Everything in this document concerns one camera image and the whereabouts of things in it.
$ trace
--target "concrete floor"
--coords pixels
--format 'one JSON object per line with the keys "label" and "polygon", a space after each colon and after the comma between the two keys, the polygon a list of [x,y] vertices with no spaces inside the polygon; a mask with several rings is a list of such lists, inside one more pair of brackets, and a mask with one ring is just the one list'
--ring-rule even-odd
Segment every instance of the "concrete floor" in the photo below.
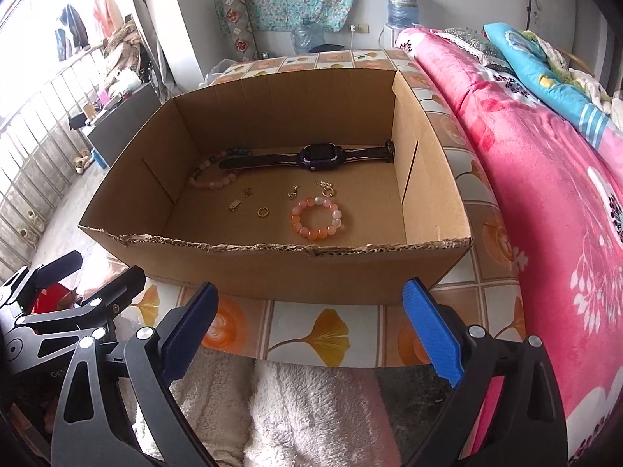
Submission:
{"label": "concrete floor", "polygon": [[[90,260],[90,265],[108,255],[78,228],[80,218],[107,170],[94,164],[76,180],[39,241],[33,265],[44,265],[74,249],[85,261]],[[78,271],[61,283],[73,289],[80,282],[81,274],[82,271]],[[450,386],[437,377],[430,365],[376,369],[375,373],[401,457],[407,462],[430,430],[450,393]]]}

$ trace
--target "railing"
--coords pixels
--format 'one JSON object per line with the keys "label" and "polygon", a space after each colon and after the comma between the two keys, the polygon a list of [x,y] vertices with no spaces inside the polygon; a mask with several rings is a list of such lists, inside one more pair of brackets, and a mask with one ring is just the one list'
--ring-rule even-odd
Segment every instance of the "railing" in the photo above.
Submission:
{"label": "railing", "polygon": [[29,265],[50,216],[92,148],[69,118],[97,98],[101,46],[74,56],[0,126],[0,279]]}

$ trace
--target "pink floral blanket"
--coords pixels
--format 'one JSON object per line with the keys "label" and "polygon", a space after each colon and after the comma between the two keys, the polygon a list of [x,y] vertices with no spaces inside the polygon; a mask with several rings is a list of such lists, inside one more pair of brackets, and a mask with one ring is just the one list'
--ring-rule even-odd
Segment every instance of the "pink floral blanket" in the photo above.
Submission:
{"label": "pink floral blanket", "polygon": [[571,124],[513,76],[422,27],[401,33],[396,46],[437,85],[482,161],[519,249],[526,333],[543,339],[554,366],[573,462],[623,386],[621,189]]}

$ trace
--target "bracelet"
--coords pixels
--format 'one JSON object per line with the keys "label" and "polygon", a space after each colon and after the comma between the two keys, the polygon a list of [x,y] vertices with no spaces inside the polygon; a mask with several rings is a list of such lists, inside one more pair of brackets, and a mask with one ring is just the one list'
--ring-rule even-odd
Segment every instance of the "bracelet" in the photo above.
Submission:
{"label": "bracelet", "polygon": [[[324,205],[327,209],[331,210],[331,224],[326,228],[320,228],[319,230],[311,230],[301,224],[301,214],[307,207],[313,207],[314,205]],[[316,238],[326,238],[327,235],[334,235],[338,228],[342,226],[342,212],[337,204],[332,203],[329,198],[309,197],[307,200],[301,200],[292,208],[292,216],[290,217],[292,223],[292,230],[297,232],[301,237],[309,240]]]}
{"label": "bracelet", "polygon": [[236,177],[239,175],[239,172],[237,170],[230,171],[224,178],[220,179],[220,181],[199,182],[197,181],[197,179],[205,169],[210,168],[211,165],[214,165],[215,163],[218,163],[219,161],[224,160],[229,156],[250,156],[250,154],[250,150],[239,149],[237,147],[235,149],[227,149],[226,151],[221,151],[218,154],[215,154],[214,156],[211,156],[207,160],[201,162],[201,164],[193,170],[190,178],[188,179],[188,182],[192,187],[199,190],[221,189],[223,186],[227,186],[228,184],[236,180]]}

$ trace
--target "watch face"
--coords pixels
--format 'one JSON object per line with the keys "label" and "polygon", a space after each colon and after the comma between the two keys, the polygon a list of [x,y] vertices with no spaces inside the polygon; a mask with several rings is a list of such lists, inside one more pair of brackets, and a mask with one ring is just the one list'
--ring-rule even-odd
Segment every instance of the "watch face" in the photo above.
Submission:
{"label": "watch face", "polygon": [[305,148],[305,159],[308,161],[333,160],[335,156],[333,144],[312,144]]}

